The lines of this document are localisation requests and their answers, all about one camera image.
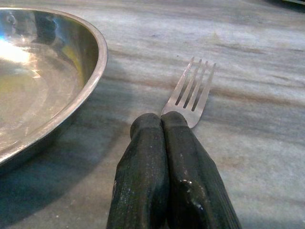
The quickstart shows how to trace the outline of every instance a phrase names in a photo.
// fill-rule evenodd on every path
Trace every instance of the gray marble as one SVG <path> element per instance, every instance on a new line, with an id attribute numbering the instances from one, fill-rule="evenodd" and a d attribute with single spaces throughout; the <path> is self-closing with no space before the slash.
<path id="1" fill-rule="evenodd" d="M 0 177 L 0 228 L 105 228 L 133 120 L 160 114 L 192 56 L 217 63 L 194 129 L 245 229 L 305 228 L 305 8 L 280 0 L 3 0 L 82 17 L 106 72 L 52 147 Z"/>

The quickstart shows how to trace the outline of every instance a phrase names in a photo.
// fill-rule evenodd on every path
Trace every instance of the fork head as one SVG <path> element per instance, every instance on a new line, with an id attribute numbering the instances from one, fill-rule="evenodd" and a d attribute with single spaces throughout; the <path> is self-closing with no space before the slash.
<path id="1" fill-rule="evenodd" d="M 187 65 L 171 97 L 162 110 L 163 115 L 170 111 L 179 112 L 184 116 L 190 128 L 193 128 L 199 122 L 203 113 L 216 66 L 216 64 L 212 66 L 205 86 L 201 89 L 203 75 L 208 68 L 208 61 L 202 64 L 202 60 L 200 59 L 194 72 L 190 74 L 194 59 L 193 57 Z"/>

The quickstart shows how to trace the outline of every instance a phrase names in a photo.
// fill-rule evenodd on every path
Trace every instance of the fork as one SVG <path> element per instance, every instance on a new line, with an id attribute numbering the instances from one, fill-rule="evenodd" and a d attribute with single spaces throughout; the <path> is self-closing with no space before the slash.
<path id="1" fill-rule="evenodd" d="M 216 164 L 190 129 L 198 123 L 203 113 L 215 70 L 214 64 L 200 93 L 208 62 L 205 62 L 196 80 L 202 63 L 199 60 L 186 83 L 193 62 L 194 57 L 184 70 L 161 116 L 170 177 L 167 222 L 170 228 L 240 229 L 241 225 Z"/>

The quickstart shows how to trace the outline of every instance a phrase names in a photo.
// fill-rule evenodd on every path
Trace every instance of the fork tine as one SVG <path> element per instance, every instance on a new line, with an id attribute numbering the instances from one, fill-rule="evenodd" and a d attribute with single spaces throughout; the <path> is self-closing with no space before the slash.
<path id="1" fill-rule="evenodd" d="M 207 66 L 208 66 L 208 61 L 206 61 L 205 64 L 204 64 L 204 67 L 203 67 L 203 69 L 202 69 L 202 72 L 201 72 L 201 74 L 200 74 L 200 77 L 199 77 L 199 79 L 198 79 L 197 82 L 196 82 L 196 86 L 195 86 L 195 89 L 194 89 L 194 91 L 193 91 L 193 93 L 192 93 L 192 96 L 191 96 L 191 98 L 190 98 L 190 101 L 189 101 L 189 103 L 187 104 L 186 109 L 188 109 L 188 110 L 192 110 L 192 108 L 193 108 L 193 106 L 194 106 L 195 99 L 196 99 L 196 97 L 197 97 L 197 94 L 198 94 L 200 85 L 201 85 L 201 83 L 202 83 L 203 75 L 204 75 L 204 73 L 205 73 L 205 70 L 206 70 Z"/>
<path id="2" fill-rule="evenodd" d="M 211 89 L 211 84 L 212 84 L 212 79 L 213 79 L 213 75 L 214 75 L 215 66 L 216 66 L 216 64 L 213 65 L 210 76 L 209 76 L 209 78 L 206 82 L 205 87 L 203 88 L 203 91 L 200 95 L 200 98 L 199 98 L 197 106 L 195 107 L 195 110 L 199 110 L 199 111 L 203 112 L 203 109 L 205 107 L 205 103 L 208 99 L 209 91 Z"/>
<path id="3" fill-rule="evenodd" d="M 177 85 L 176 85 L 176 87 L 175 87 L 175 89 L 174 89 L 174 91 L 173 91 L 173 93 L 172 93 L 172 95 L 171 95 L 171 97 L 169 99 L 169 101 L 172 100 L 172 102 L 174 104 L 178 100 L 178 97 L 179 97 L 179 95 L 181 93 L 181 90 L 183 88 L 183 85 L 185 83 L 187 75 L 188 75 L 188 73 L 189 73 L 189 71 L 191 69 L 191 66 L 192 66 L 193 62 L 194 62 L 194 59 L 195 59 L 195 57 L 193 57 L 191 59 L 191 61 L 189 62 L 189 64 L 187 65 L 186 69 L 184 70 L 182 76 L 180 77 L 179 82 L 177 83 Z"/>
<path id="4" fill-rule="evenodd" d="M 189 96 L 190 90 L 192 88 L 192 85 L 194 83 L 195 77 L 196 77 L 196 75 L 198 73 L 198 70 L 200 68 L 201 62 L 202 62 L 202 59 L 199 60 L 198 66 L 197 66 L 196 70 L 194 71 L 194 73 L 193 73 L 193 75 L 192 75 L 192 77 L 191 77 L 191 79 L 190 79 L 190 81 L 189 81 L 189 83 L 188 83 L 184 93 L 183 93 L 183 96 L 182 96 L 182 98 L 181 98 L 181 100 L 179 102 L 179 104 L 181 104 L 182 106 L 184 106 L 185 103 L 186 103 L 187 97 Z"/>

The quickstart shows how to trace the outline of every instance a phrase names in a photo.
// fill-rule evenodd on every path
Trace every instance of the marble table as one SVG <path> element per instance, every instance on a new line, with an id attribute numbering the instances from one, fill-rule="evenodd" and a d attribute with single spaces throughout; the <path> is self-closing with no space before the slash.
<path id="1" fill-rule="evenodd" d="M 0 177 L 1 229 L 105 228 L 133 120 L 160 114 L 192 56 L 217 63 L 193 130 L 244 229 L 305 228 L 305 8 L 280 0 L 3 0 L 82 17 L 107 68 L 74 124 Z"/>

